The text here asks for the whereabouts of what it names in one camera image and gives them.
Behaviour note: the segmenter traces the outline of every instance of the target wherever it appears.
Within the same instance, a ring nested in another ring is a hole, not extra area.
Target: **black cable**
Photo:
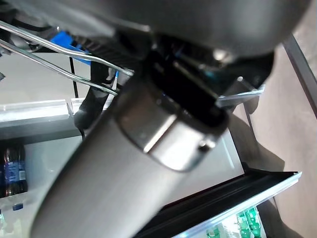
[[[72,57],[69,57],[69,62],[70,62],[70,70],[71,73],[75,74],[75,67],[74,67],[74,60]],[[73,81],[73,85],[74,85],[74,92],[75,92],[75,98],[78,98],[78,89],[77,89],[77,83]],[[85,132],[81,129],[78,129],[82,139],[85,139]]]
[[[70,62],[71,73],[75,74],[74,61],[72,57],[69,57],[69,62]],[[73,85],[74,85],[75,98],[78,98],[77,83],[73,81]]]
[[[123,85],[118,84],[118,82],[117,82],[117,89],[118,89],[118,90],[121,90],[121,89],[122,89],[122,87],[123,87]]]
[[[33,26],[23,21],[19,21],[17,19],[12,20],[12,25],[19,26],[30,31],[37,31],[37,32],[46,31],[52,28],[51,26],[44,26],[44,27]]]
[[[112,87],[115,79],[114,72],[115,70],[109,71],[108,66],[92,61],[90,65],[90,80],[94,83],[104,83],[107,81],[111,83],[107,84],[107,86]],[[85,100],[74,116],[76,127],[83,130],[89,129],[102,113],[108,96],[109,93],[100,92],[90,87]]]

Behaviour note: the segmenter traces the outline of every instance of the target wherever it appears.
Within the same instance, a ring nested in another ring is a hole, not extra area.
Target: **water bottle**
[[[237,220],[241,238],[251,238],[251,231],[244,212],[240,212],[239,214],[237,214]]]
[[[220,232],[218,227],[212,229],[212,231],[206,230],[207,238],[220,238]]]
[[[3,150],[0,149],[0,154],[3,155],[3,153],[4,153]],[[0,198],[3,198],[3,197],[5,197],[4,159],[1,158],[0,159]]]
[[[259,215],[256,209],[253,207],[245,212],[250,230],[255,238],[261,238],[261,224]]]
[[[26,192],[24,146],[9,147],[4,150],[5,196]]]

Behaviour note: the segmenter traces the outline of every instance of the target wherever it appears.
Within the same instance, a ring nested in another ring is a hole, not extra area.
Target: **green bottle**
[[[244,212],[240,212],[237,215],[238,225],[240,228],[240,235],[241,238],[250,238],[251,237],[251,231],[247,222],[246,215]]]
[[[256,209],[253,207],[245,212],[252,234],[261,238],[261,225]]]
[[[207,238],[220,238],[220,232],[218,227],[216,227],[212,232],[209,230],[206,231]]]

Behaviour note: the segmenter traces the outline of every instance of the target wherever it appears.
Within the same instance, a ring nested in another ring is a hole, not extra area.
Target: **metal pole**
[[[299,47],[295,37],[292,35],[284,43],[283,46],[293,65],[297,77],[305,91],[308,101],[317,117],[317,81],[309,67],[309,64]]]
[[[17,28],[15,26],[12,26],[10,24],[7,24],[3,21],[0,21],[0,28],[3,29],[3,30],[6,30],[8,32],[11,32],[12,34],[15,34],[17,36],[20,36],[22,38],[25,38],[25,39],[28,39],[30,41],[33,41],[41,46],[45,46],[53,51],[56,51],[58,53],[61,53],[61,54],[64,54],[64,55],[67,55],[67,56],[70,56],[70,57],[73,57],[73,58],[81,58],[81,59],[84,59],[84,60],[90,60],[90,61],[95,61],[95,62],[98,62],[98,63],[102,63],[102,64],[105,64],[111,68],[114,68],[124,74],[127,74],[129,76],[132,76],[133,75],[133,72],[131,72],[130,70],[128,69],[125,69],[125,68],[121,68],[115,64],[112,64],[104,59],[101,59],[101,58],[98,58],[98,57],[95,57],[95,56],[91,56],[91,55],[87,55],[86,53],[84,52],[78,52],[78,51],[72,51],[72,50],[69,50],[69,49],[66,49],[64,47],[61,47],[59,45],[56,45],[50,41],[47,41],[41,37],[38,37],[38,36],[35,36],[33,34],[31,34],[30,32],[27,32],[27,31],[24,31],[20,28]]]
[[[52,63],[32,54],[30,52],[24,51],[24,50],[18,48],[17,46],[11,45],[8,42],[3,41],[1,39],[0,39],[0,46],[2,46],[3,48],[6,48],[9,51],[17,53],[18,55],[26,57],[26,58],[44,66],[44,67],[46,67],[46,68],[49,68],[50,70],[53,70],[53,71],[59,73],[60,75],[63,75],[63,76],[65,76],[65,77],[67,77],[75,82],[82,83],[82,84],[85,84],[87,86],[97,88],[103,92],[110,93],[110,94],[115,95],[115,96],[118,95],[118,92],[116,90],[113,90],[112,88],[109,88],[107,86],[103,86],[100,84],[92,83],[90,80],[88,80],[84,77],[72,74],[72,73],[58,67],[55,64],[52,64]]]

